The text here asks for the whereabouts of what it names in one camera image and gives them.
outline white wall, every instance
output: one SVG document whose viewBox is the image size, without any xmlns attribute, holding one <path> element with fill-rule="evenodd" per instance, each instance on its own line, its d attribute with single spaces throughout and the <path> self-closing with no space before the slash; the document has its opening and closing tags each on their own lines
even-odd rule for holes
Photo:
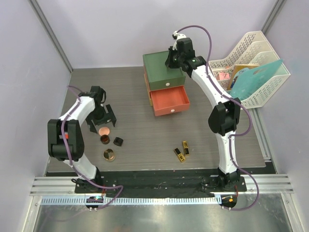
<svg viewBox="0 0 309 232">
<path fill-rule="evenodd" d="M 20 231 L 70 79 L 27 0 L 0 1 L 0 227 Z"/>
<path fill-rule="evenodd" d="M 276 167 L 289 175 L 304 223 L 309 218 L 308 9 L 308 0 L 286 1 L 267 35 L 291 76 L 260 109 Z"/>
<path fill-rule="evenodd" d="M 275 0 L 38 0 L 73 68 L 141 66 L 164 51 L 172 33 L 198 24 L 213 37 L 212 59 L 224 58 L 248 31 L 260 30 Z M 188 29 L 197 55 L 207 35 Z"/>
</svg>

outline open drawer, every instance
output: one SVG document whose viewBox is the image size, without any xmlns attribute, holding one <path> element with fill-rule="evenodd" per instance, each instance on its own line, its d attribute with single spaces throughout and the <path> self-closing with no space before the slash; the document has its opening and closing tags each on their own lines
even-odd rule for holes
<svg viewBox="0 0 309 232">
<path fill-rule="evenodd" d="M 151 91 L 150 95 L 155 116 L 188 110 L 190 106 L 184 86 Z"/>
</svg>

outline green cabinet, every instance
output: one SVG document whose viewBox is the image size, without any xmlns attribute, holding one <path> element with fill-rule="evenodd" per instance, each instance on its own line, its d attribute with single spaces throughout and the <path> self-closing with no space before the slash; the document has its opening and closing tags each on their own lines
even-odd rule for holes
<svg viewBox="0 0 309 232">
<path fill-rule="evenodd" d="M 143 55 L 150 91 L 184 85 L 185 75 L 181 69 L 165 66 L 168 55 L 168 51 Z"/>
</svg>

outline purple cable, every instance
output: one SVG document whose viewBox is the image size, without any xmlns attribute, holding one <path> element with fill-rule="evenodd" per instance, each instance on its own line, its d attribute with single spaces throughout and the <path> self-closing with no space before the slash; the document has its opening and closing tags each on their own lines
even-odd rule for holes
<svg viewBox="0 0 309 232">
<path fill-rule="evenodd" d="M 73 86 L 68 86 L 68 90 L 71 91 L 75 96 L 76 98 L 78 99 L 78 102 L 76 104 L 76 106 L 71 110 L 69 111 L 69 113 L 65 116 L 65 118 L 63 119 L 62 123 L 61 123 L 61 134 L 62 134 L 62 138 L 63 138 L 63 142 L 64 142 L 64 146 L 66 147 L 66 151 L 67 151 L 67 154 L 68 154 L 68 157 L 69 157 L 69 161 L 70 161 L 70 166 L 71 168 L 80 176 L 82 177 L 83 179 L 85 179 L 86 181 L 88 181 L 90 184 L 92 184 L 93 186 L 97 187 L 97 188 L 100 188 L 100 189 L 119 189 L 120 190 L 118 191 L 118 193 L 116 194 L 116 196 L 111 199 L 111 201 L 109 201 L 108 203 L 106 203 L 105 205 L 102 205 L 100 207 L 98 207 L 97 209 L 103 209 L 105 208 L 106 206 L 110 205 L 113 201 L 115 201 L 115 199 L 120 195 L 120 193 L 122 192 L 123 190 L 123 186 L 122 185 L 118 185 L 118 186 L 115 186 L 115 187 L 105 187 L 105 186 L 100 186 L 96 183 L 94 183 L 93 181 L 89 180 L 87 177 L 85 177 L 82 173 L 80 173 L 73 165 L 73 161 L 72 161 L 72 155 L 71 155 L 71 152 L 70 152 L 70 148 L 69 148 L 69 144 L 68 144 L 68 141 L 66 139 L 66 136 L 65 136 L 65 132 L 64 132 L 64 125 L 65 125 L 65 122 L 68 120 L 68 118 L 71 116 L 71 114 L 79 107 L 79 105 L 81 104 L 81 98 L 78 96 L 77 93 L 74 92 L 74 90 L 72 88 L 75 88 L 75 89 L 78 89 L 80 90 L 79 88 L 77 87 L 73 87 Z"/>
<path fill-rule="evenodd" d="M 224 207 L 224 208 L 225 208 L 225 209 L 228 209 L 228 210 L 233 210 L 233 211 L 242 211 L 242 210 L 250 209 L 250 208 L 252 208 L 252 207 L 257 203 L 257 201 L 258 201 L 258 199 L 259 199 L 259 197 L 260 197 L 259 186 L 258 186 L 258 184 L 257 184 L 257 182 L 256 182 L 256 180 L 255 180 L 255 178 L 254 178 L 249 172 L 247 172 L 246 170 L 243 170 L 242 168 L 240 168 L 240 167 L 236 164 L 236 162 L 234 161 L 234 158 L 233 158 L 233 156 L 232 156 L 232 142 L 231 142 L 231 141 L 232 141 L 232 137 L 233 137 L 233 136 L 234 136 L 234 137 L 238 137 L 238 136 L 243 136 L 243 135 L 246 135 L 246 134 L 249 133 L 249 131 L 251 130 L 251 127 L 252 127 L 252 118 L 251 118 L 251 115 L 250 115 L 249 111 L 248 111 L 242 104 L 240 104 L 238 101 L 236 101 L 236 100 L 234 100 L 234 99 L 232 99 L 232 98 L 230 98 L 230 97 L 228 97 L 228 96 L 222 94 L 222 92 L 220 91 L 220 89 L 216 86 L 216 84 L 214 83 L 214 81 L 213 81 L 212 78 L 210 77 L 209 72 L 208 72 L 209 59 L 210 59 L 210 57 L 211 57 L 211 48 L 212 48 L 212 41 L 211 41 L 211 35 L 210 35 L 210 33 L 209 33 L 204 27 L 199 26 L 199 25 L 190 25 L 190 26 L 187 26 L 187 27 L 184 27 L 184 28 L 179 29 L 177 32 L 180 32 L 180 31 L 182 31 L 182 30 L 184 30 L 184 29 L 187 29 L 187 28 L 200 28 L 200 29 L 202 29 L 203 31 L 206 32 L 206 34 L 208 35 L 208 38 L 209 38 L 209 53 L 208 53 L 208 56 L 207 56 L 207 59 L 206 59 L 206 75 L 207 75 L 207 78 L 209 79 L 209 81 L 211 82 L 211 84 L 213 85 L 213 87 L 216 89 L 216 91 L 217 91 L 221 96 L 223 96 L 224 98 L 226 98 L 226 99 L 232 101 L 232 102 L 235 103 L 236 105 L 240 106 L 240 107 L 246 112 L 246 114 L 248 115 L 248 118 L 249 118 L 249 127 L 248 127 L 248 129 L 247 129 L 244 133 L 241 133 L 241 134 L 231 134 L 231 135 L 228 137 L 228 138 L 229 138 L 229 152 L 230 152 L 231 161 L 232 161 L 232 163 L 234 164 L 234 166 L 235 166 L 236 168 L 238 168 L 241 172 L 247 174 L 247 175 L 253 180 L 253 182 L 255 183 L 255 186 L 256 186 L 256 199 L 254 200 L 254 202 L 253 202 L 251 205 L 249 205 L 249 206 L 247 206 L 247 207 L 245 207 L 245 208 L 241 208 L 241 209 L 234 209 L 234 208 L 228 208 L 228 207 Z"/>
</svg>

